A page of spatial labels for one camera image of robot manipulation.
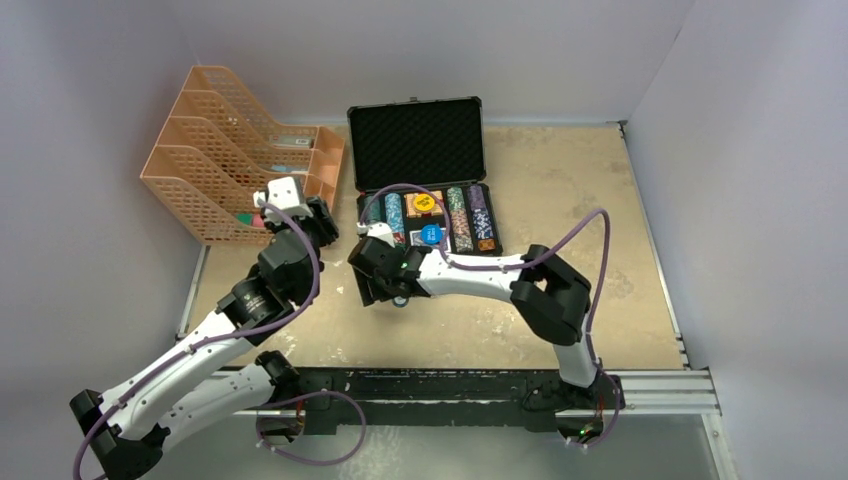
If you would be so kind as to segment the blue playing card deck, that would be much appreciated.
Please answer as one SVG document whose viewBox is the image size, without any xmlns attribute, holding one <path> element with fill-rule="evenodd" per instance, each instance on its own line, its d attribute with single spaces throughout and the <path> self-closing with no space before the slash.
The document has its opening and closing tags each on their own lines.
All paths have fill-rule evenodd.
<svg viewBox="0 0 848 480">
<path fill-rule="evenodd" d="M 424 244 L 422 243 L 422 241 L 420 240 L 420 236 L 419 236 L 420 231 L 421 231 L 421 229 L 420 229 L 420 230 L 413 230 L 413 231 L 411 231 L 411 232 L 410 232 L 410 234 L 409 234 L 409 237 L 410 237 L 410 243 L 411 243 L 413 246 L 427 246 L 427 247 L 431 247 L 431 248 L 433 248 L 433 249 L 436 249 L 436 248 L 437 248 L 437 247 L 439 247 L 440 245 L 444 245 L 444 250 L 445 250 L 446 252 L 450 252 L 450 251 L 451 251 L 451 249 L 450 249 L 450 241 L 449 241 L 449 239 L 447 238 L 447 235 L 446 235 L 446 229 L 445 229 L 445 228 L 442 228 L 442 231 L 443 231 L 443 233 L 444 233 L 444 237 L 443 237 L 442 242 L 441 242 L 440 244 L 438 244 L 438 245 L 424 245 Z"/>
</svg>

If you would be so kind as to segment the blue round dealer button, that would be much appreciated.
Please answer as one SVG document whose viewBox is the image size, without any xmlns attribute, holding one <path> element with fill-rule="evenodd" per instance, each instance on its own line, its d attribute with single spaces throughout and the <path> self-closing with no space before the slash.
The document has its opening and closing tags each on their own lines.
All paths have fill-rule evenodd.
<svg viewBox="0 0 848 480">
<path fill-rule="evenodd" d="M 430 224 L 421 229 L 419 236 L 424 245 L 438 245 L 442 242 L 444 233 L 440 226 Z"/>
</svg>

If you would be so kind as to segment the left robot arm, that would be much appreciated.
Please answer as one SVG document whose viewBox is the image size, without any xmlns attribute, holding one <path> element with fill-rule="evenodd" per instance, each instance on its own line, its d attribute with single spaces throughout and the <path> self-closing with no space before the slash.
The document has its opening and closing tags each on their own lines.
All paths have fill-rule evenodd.
<svg viewBox="0 0 848 480">
<path fill-rule="evenodd" d="M 298 382 L 283 355 L 269 353 L 219 383 L 212 374 L 302 315 L 319 294 L 321 248 L 338 228 L 326 202 L 260 191 L 256 204 L 270 243 L 183 340 L 139 373 L 104 392 L 84 389 L 69 402 L 84 440 L 72 476 L 94 454 L 105 479 L 139 479 L 184 438 L 245 408 L 284 409 Z"/>
</svg>

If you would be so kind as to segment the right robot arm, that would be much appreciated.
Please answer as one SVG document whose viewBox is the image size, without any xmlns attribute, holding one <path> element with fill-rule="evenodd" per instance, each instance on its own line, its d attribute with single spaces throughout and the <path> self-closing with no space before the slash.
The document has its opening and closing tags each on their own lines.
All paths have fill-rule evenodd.
<svg viewBox="0 0 848 480">
<path fill-rule="evenodd" d="M 511 305 L 538 338 L 551 344 L 564 399 L 584 407 L 599 396 L 599 368 L 586 338 L 592 286 L 551 249 L 533 244 L 523 255 L 470 256 L 365 236 L 348 263 L 366 306 L 446 295 Z"/>
</svg>

